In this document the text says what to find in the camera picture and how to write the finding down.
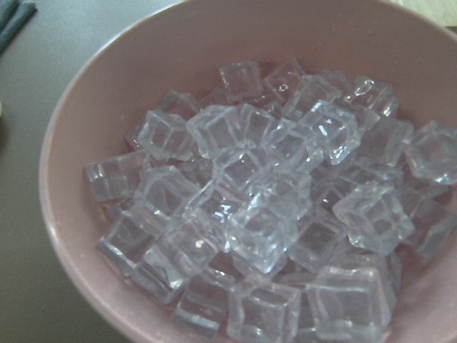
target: clear ice cube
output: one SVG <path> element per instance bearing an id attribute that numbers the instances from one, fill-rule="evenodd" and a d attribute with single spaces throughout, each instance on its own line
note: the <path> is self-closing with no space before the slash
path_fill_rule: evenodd
<path id="1" fill-rule="evenodd" d="M 457 182 L 457 130 L 431 121 L 407 141 L 405 154 L 415 177 L 445 185 Z"/>
<path id="2" fill-rule="evenodd" d="M 208 338 L 214 338 L 226 318 L 229 293 L 196 275 L 176 305 L 171 320 Z"/>
<path id="3" fill-rule="evenodd" d="M 361 145 L 355 116 L 337 104 L 319 100 L 298 123 L 316 132 L 318 144 L 331 164 L 341 163 Z"/>
<path id="4" fill-rule="evenodd" d="M 204 217 L 195 214 L 170 226 L 130 274 L 135 284 L 163 304 L 173 301 L 218 253 L 217 244 L 207 237 Z"/>
<path id="5" fill-rule="evenodd" d="M 232 101 L 259 96 L 263 91 L 260 66 L 255 61 L 240 61 L 219 69 Z"/>
<path id="6" fill-rule="evenodd" d="M 134 201 L 140 203 L 166 225 L 184 211 L 187 201 L 199 192 L 174 166 L 149 169 L 135 192 Z"/>
<path id="7" fill-rule="evenodd" d="M 411 245 L 426 259 L 433 258 L 457 227 L 457 215 L 412 189 L 401 190 L 399 197 L 416 227 L 405 244 Z"/>
<path id="8" fill-rule="evenodd" d="M 306 291 L 320 339 L 381 342 L 391 310 L 376 268 L 323 267 Z"/>
<path id="9" fill-rule="evenodd" d="M 194 141 L 186 130 L 186 121 L 177 114 L 148 111 L 138 143 L 155 159 L 189 160 Z"/>
<path id="10" fill-rule="evenodd" d="M 390 254 L 414 233 L 414 225 L 403 211 L 392 186 L 358 186 L 332 210 L 348 227 L 352 245 L 381 255 Z"/>
<path id="11" fill-rule="evenodd" d="M 265 145 L 280 161 L 279 169 L 310 172 L 323 160 L 316 135 L 308 127 L 288 119 L 279 121 L 266 137 Z"/>
<path id="12" fill-rule="evenodd" d="M 255 198 L 228 221 L 233 251 L 264 274 L 271 271 L 298 235 L 296 218 L 281 216 Z"/>
<path id="13" fill-rule="evenodd" d="M 120 213 L 109 231 L 100 238 L 97 248 L 127 276 L 141 261 L 146 250 L 164 232 L 147 210 L 133 205 Z"/>
<path id="14" fill-rule="evenodd" d="M 299 237 L 288 256 L 310 272 L 316 273 L 333 257 L 343 241 L 346 225 L 327 211 L 314 212 L 298 223 Z"/>
<path id="15" fill-rule="evenodd" d="M 201 210 L 206 215 L 211 233 L 219 242 L 220 249 L 228 252 L 231 248 L 229 217 L 235 214 L 245 201 L 245 194 L 230 192 L 213 180 L 189 200 L 187 211 Z"/>
<path id="16" fill-rule="evenodd" d="M 352 106 L 371 110 L 381 116 L 394 116 L 399 102 L 390 84 L 360 76 L 346 97 Z"/>
<path id="17" fill-rule="evenodd" d="M 187 129 L 205 159 L 217 157 L 224 148 L 235 147 L 244 128 L 237 106 L 208 106 L 187 121 Z"/>
<path id="18" fill-rule="evenodd" d="M 295 92 L 305 71 L 297 59 L 289 59 L 273 70 L 263 81 L 284 103 Z"/>
<path id="19" fill-rule="evenodd" d="M 308 174 L 284 172 L 266 174 L 256 180 L 251 197 L 286 217 L 301 218 L 310 208 L 311 177 Z"/>
<path id="20" fill-rule="evenodd" d="M 264 147 L 226 149 L 214 159 L 213 179 L 226 189 L 243 192 L 277 163 L 271 150 Z"/>
<path id="21" fill-rule="evenodd" d="M 393 288 L 393 279 L 396 276 L 390 274 L 391 271 L 384 256 L 372 252 L 349 252 L 338 256 L 338 259 L 335 259 L 333 265 L 342 269 L 376 268 L 381 278 L 384 295 L 389 307 L 393 311 L 397 302 L 396 293 Z"/>
<path id="22" fill-rule="evenodd" d="M 299 289 L 247 277 L 228 294 L 227 335 L 245 343 L 290 343 L 299 307 Z"/>
<path id="23" fill-rule="evenodd" d="M 283 117 L 298 121 L 308 113 L 319 100 L 333 101 L 342 91 L 320 75 L 305 75 L 298 83 L 295 94 L 286 102 Z"/>
<path id="24" fill-rule="evenodd" d="M 151 168 L 149 155 L 134 151 L 84 167 L 94 195 L 99 202 L 129 198 Z"/>
<path id="25" fill-rule="evenodd" d="M 380 164 L 395 166 L 404 148 L 403 140 L 413 131 L 414 126 L 409 121 L 382 116 L 363 135 L 358 153 Z"/>

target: pink bowl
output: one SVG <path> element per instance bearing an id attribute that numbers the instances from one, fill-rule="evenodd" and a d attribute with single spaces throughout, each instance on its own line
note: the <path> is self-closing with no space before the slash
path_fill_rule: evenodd
<path id="1" fill-rule="evenodd" d="M 130 339 L 206 341 L 171 324 L 169 309 L 124 283 L 96 251 L 109 223 L 83 166 L 125 152 L 124 134 L 167 89 L 206 91 L 219 66 L 292 56 L 309 72 L 342 69 L 391 82 L 403 118 L 455 126 L 457 36 L 374 0 L 186 1 L 126 29 L 66 89 L 41 154 L 44 220 L 73 283 Z M 456 270 L 456 235 L 429 267 L 407 267 L 388 342 L 457 342 Z"/>

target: gray cloth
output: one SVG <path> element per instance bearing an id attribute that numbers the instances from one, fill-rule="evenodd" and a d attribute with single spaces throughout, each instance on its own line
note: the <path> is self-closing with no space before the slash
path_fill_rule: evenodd
<path id="1" fill-rule="evenodd" d="M 31 1 L 0 0 L 0 54 L 35 11 Z"/>

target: bowl rim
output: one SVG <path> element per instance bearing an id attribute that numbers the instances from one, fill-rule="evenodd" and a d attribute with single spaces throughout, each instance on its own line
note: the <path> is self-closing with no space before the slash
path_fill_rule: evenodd
<path id="1" fill-rule="evenodd" d="M 90 291 L 90 287 L 86 282 L 86 279 L 82 273 L 75 268 L 74 260 L 71 258 L 65 244 L 60 240 L 58 230 L 56 229 L 56 218 L 52 212 L 50 196 L 49 196 L 49 186 L 50 180 L 48 178 L 48 165 L 50 160 L 51 147 L 54 140 L 55 127 L 59 119 L 64 114 L 62 109 L 64 105 L 69 101 L 70 95 L 78 84 L 78 82 L 89 72 L 91 66 L 100 59 L 104 54 L 107 54 L 110 48 L 116 45 L 120 40 L 128 36 L 130 33 L 135 31 L 140 26 L 144 25 L 149 20 L 154 20 L 155 17 L 164 15 L 168 11 L 173 11 L 176 8 L 182 6 L 191 6 L 192 3 L 203 2 L 203 1 L 215 1 L 215 0 L 181 0 L 180 2 L 174 1 L 173 4 L 168 6 L 163 6 L 160 9 L 151 12 L 150 14 L 145 15 L 144 17 L 134 21 L 132 24 L 129 24 L 125 29 L 122 29 L 119 33 L 115 34 L 110 38 L 105 44 L 103 44 L 79 69 L 75 74 L 73 79 L 66 86 L 63 94 L 61 95 L 59 101 L 57 102 L 49 123 L 47 125 L 45 135 L 41 145 L 41 152 L 39 155 L 39 202 L 41 207 L 41 215 L 46 227 L 46 232 L 51 241 L 51 245 L 56 252 L 60 265 L 63 267 L 67 277 L 71 280 L 71 283 L 78 290 L 79 294 L 89 303 L 89 305 L 96 310 L 96 312 L 103 317 L 115 330 L 122 333 L 124 336 L 128 337 L 134 342 L 150 342 L 148 337 L 143 335 L 143 332 L 136 330 L 134 325 L 130 324 L 128 321 L 124 320 L 122 316 L 119 316 L 113 311 L 107 311 L 109 304 L 105 302 L 101 297 L 96 296 L 93 292 Z M 457 43 L 457 34 L 453 33 L 451 30 L 438 25 L 436 22 L 432 21 L 429 18 L 424 17 L 417 12 L 403 7 L 399 4 L 392 3 L 387 0 L 370 0 L 374 3 L 381 4 L 382 6 L 387 6 L 394 8 L 396 11 L 402 11 L 406 16 L 412 16 L 413 18 L 424 22 L 427 26 L 432 26 L 435 30 L 441 31 L 442 34 L 445 34 L 452 40 Z"/>

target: gray table surface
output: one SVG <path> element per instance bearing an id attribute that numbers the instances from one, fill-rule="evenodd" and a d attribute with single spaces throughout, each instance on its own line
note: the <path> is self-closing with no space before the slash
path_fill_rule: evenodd
<path id="1" fill-rule="evenodd" d="M 51 113 L 84 63 L 129 24 L 179 1 L 35 0 L 0 56 L 0 342 L 127 342 L 81 297 L 41 218 L 38 164 Z"/>

